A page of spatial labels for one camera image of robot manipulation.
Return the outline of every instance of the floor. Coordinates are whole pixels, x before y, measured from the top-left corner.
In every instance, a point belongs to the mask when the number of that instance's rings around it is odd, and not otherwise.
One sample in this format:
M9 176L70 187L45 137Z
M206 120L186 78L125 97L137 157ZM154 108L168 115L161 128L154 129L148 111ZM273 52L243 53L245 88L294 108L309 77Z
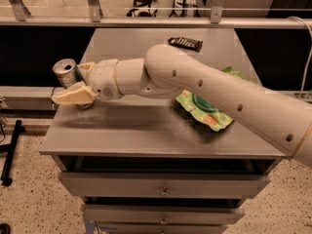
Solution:
M5 128L9 142L15 118ZM38 149L50 119L22 119L26 132L19 138L9 187L0 187L0 222L12 234L85 233L82 201L58 181L59 167ZM5 157L0 158L3 167ZM242 208L246 215L224 234L311 234L312 170L283 161L270 174L271 182Z

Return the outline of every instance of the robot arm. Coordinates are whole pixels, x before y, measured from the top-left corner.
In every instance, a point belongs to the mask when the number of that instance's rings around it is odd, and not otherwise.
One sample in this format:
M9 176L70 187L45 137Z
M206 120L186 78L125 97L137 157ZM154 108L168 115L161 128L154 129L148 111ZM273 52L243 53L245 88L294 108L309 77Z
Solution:
M175 98L188 90L312 168L311 104L237 79L168 45L152 47L145 58L109 62L83 74L100 99L129 94Z

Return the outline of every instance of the snack bag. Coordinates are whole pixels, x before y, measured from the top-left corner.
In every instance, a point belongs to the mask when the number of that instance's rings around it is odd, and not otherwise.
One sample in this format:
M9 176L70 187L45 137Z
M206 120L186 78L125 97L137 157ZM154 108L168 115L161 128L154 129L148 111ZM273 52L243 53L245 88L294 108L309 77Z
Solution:
M230 66L224 68L222 71L238 78L245 79L242 72L233 71ZM225 129L233 122L232 118L219 111L209 102L186 90L183 91L183 93L179 95L176 100L186 111L190 112L197 121L208 125L215 132Z

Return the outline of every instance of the can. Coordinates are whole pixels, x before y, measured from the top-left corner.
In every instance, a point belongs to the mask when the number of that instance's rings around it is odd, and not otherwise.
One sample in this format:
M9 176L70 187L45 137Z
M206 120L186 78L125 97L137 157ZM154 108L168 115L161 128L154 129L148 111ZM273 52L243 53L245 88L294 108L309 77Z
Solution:
M54 65L53 71L57 75L61 85L66 89L77 82L84 81L76 61L72 58L59 60Z

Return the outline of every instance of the green bag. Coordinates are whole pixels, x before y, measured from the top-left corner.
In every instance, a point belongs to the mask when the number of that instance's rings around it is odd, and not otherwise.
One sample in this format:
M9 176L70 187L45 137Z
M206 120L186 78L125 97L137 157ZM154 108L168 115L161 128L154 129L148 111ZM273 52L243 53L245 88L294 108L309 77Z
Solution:
M233 71L230 66L224 68L222 71L245 80L242 72ZM233 122L232 118L219 111L209 102L186 90L183 91L176 100L186 111L190 112L197 121L210 126L215 132L225 129Z

